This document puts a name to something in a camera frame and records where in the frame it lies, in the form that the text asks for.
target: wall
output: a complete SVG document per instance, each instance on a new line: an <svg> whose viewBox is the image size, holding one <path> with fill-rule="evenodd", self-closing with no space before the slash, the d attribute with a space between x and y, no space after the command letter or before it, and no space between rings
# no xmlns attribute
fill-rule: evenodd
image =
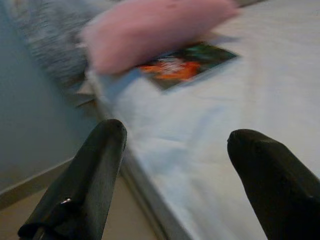
<svg viewBox="0 0 320 240"><path fill-rule="evenodd" d="M0 192L71 158L96 122L68 105L0 1Z"/></svg>

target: floor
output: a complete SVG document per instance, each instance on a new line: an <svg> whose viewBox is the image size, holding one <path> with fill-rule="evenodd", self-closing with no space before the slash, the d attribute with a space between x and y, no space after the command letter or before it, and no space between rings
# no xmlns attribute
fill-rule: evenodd
<svg viewBox="0 0 320 240"><path fill-rule="evenodd" d="M45 190L0 211L0 240L19 239L16 232L35 208ZM103 240L157 240L157 237L121 176L115 183L113 200Z"/></svg>

